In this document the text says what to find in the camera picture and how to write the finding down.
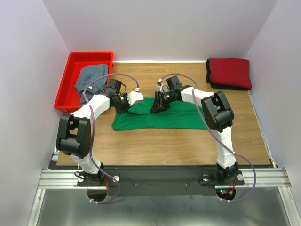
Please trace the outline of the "green t shirt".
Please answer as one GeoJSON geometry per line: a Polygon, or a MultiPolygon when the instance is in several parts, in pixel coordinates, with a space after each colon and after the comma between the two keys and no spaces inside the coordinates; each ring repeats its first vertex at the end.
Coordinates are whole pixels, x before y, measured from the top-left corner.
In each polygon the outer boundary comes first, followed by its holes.
{"type": "Polygon", "coordinates": [[[151,113],[154,98],[146,97],[142,102],[135,104],[128,112],[116,114],[112,128],[116,131],[133,129],[201,129],[206,126],[199,116],[199,111],[192,103],[175,101],[169,109],[159,113],[151,113]]]}

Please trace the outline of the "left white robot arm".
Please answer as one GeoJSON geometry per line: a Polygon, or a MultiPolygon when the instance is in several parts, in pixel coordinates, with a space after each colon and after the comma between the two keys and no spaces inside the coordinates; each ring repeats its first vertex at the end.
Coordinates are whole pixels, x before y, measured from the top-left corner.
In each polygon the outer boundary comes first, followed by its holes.
{"type": "Polygon", "coordinates": [[[92,119],[114,107],[117,114],[128,112],[130,104],[127,93],[121,93],[124,84],[115,79],[109,80],[107,87],[94,95],[88,104],[72,114],[64,113],[59,120],[56,148],[71,157],[81,172],[76,172],[80,186],[100,186],[105,180],[103,164],[91,154],[92,119]]]}

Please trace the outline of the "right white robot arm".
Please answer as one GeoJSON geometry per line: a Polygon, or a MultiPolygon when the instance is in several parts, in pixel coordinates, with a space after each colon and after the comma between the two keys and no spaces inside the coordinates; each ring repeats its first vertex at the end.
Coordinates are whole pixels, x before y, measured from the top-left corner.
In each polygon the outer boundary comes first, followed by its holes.
{"type": "Polygon", "coordinates": [[[239,170],[235,152],[232,147],[231,129],[234,120],[234,112],[222,91],[215,93],[201,91],[189,85],[182,85],[176,75],[166,79],[167,84],[159,79],[155,92],[155,101],[151,113],[159,113],[167,110],[170,103],[182,101],[201,107],[201,119],[208,131],[214,137],[217,148],[217,172],[216,178],[226,184],[232,180],[243,181],[244,177],[239,170]]]}

